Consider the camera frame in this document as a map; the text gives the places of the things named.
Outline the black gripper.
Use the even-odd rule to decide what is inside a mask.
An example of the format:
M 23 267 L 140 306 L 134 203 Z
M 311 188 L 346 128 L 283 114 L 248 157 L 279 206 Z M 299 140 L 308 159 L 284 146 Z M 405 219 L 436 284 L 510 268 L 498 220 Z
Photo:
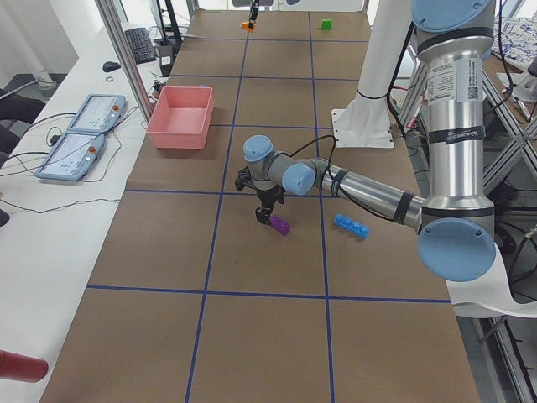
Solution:
M 271 223 L 271 210 L 276 203 L 284 204 L 285 189 L 281 186 L 275 186 L 267 190 L 256 190 L 261 207 L 255 209 L 255 216 L 259 223 Z

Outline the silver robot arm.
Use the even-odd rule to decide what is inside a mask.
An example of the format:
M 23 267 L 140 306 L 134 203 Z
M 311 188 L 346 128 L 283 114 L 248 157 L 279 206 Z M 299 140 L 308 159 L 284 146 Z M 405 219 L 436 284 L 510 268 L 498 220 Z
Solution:
M 417 176 L 429 186 L 427 197 L 340 168 L 331 158 L 278 151 L 270 138 L 255 135 L 243 145 L 247 164 L 235 187 L 256 192 L 257 220 L 273 225 L 274 206 L 285 195 L 317 188 L 413 228 L 419 257 L 434 275 L 455 282 L 485 275 L 500 260 L 494 205 L 483 190 L 482 63 L 493 45 L 494 14 L 492 1 L 382 1 L 356 95 L 331 113 L 334 148 L 393 148 L 388 119 L 404 127 L 406 117 L 389 95 L 415 39 L 422 68 L 415 83 L 427 102 L 428 129 L 410 152 L 425 161 Z

